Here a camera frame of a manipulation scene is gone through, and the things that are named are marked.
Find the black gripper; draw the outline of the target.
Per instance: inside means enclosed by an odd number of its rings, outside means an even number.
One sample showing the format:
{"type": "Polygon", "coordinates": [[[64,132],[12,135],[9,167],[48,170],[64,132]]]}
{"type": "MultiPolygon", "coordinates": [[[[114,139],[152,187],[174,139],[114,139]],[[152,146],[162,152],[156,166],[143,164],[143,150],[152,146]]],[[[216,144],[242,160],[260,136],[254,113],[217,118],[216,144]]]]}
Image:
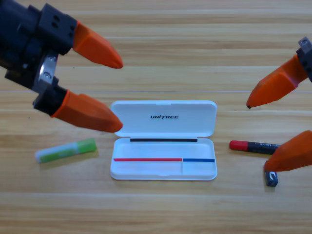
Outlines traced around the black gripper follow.
{"type": "Polygon", "coordinates": [[[5,78],[37,93],[57,86],[58,55],[37,35],[40,11],[14,0],[0,2],[0,65],[5,78]]]}
{"type": "Polygon", "coordinates": [[[311,41],[304,37],[298,44],[300,49],[296,54],[263,78],[252,90],[246,102],[249,109],[278,101],[301,82],[312,78],[311,41]]]}

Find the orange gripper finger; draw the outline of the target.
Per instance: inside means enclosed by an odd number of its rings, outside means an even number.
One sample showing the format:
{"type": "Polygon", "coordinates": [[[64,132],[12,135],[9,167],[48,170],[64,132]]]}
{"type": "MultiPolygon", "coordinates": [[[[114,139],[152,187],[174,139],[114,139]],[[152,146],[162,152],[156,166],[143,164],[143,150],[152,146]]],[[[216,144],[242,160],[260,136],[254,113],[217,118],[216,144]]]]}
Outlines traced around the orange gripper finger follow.
{"type": "Polygon", "coordinates": [[[115,133],[123,124],[105,104],[85,94],[53,85],[35,99],[33,107],[77,127],[115,133]]]}
{"type": "Polygon", "coordinates": [[[107,39],[49,4],[40,12],[37,31],[48,47],[61,55],[72,49],[93,63],[123,67],[121,56],[107,39]]]}
{"type": "Polygon", "coordinates": [[[312,164],[312,132],[304,131],[280,145],[264,165],[265,171],[284,172],[312,164]]]}

